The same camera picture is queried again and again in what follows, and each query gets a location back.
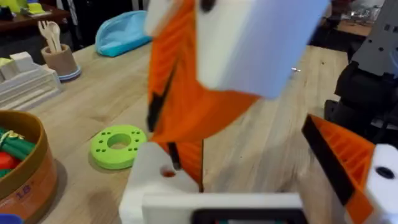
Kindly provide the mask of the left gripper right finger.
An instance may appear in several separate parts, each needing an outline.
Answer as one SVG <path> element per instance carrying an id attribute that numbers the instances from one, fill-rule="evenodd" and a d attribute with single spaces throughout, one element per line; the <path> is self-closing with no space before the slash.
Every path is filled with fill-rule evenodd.
<path id="1" fill-rule="evenodd" d="M 330 186 L 333 223 L 397 224 L 397 148 L 308 114 L 302 134 Z"/>

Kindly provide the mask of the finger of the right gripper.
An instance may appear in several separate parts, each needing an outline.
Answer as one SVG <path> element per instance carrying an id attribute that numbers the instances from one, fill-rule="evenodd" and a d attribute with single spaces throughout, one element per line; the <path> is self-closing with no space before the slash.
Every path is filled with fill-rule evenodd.
<path id="1" fill-rule="evenodd" d="M 152 37 L 148 76 L 147 127 L 154 132 L 175 76 L 183 40 L 184 1 L 153 0 L 149 3 L 145 32 Z"/>
<path id="2" fill-rule="evenodd" d="M 327 0 L 192 1 L 153 140 L 208 138 L 259 98 L 276 98 L 329 5 Z"/>

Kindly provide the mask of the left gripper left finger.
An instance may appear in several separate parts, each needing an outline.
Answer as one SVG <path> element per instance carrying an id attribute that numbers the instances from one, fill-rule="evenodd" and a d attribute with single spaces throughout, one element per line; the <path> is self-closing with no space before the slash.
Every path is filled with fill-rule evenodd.
<path id="1" fill-rule="evenodd" d="M 156 143 L 141 144 L 119 205 L 122 224 L 143 223 L 145 194 L 196 193 L 198 184 L 184 171 L 175 170 L 170 156 Z"/>

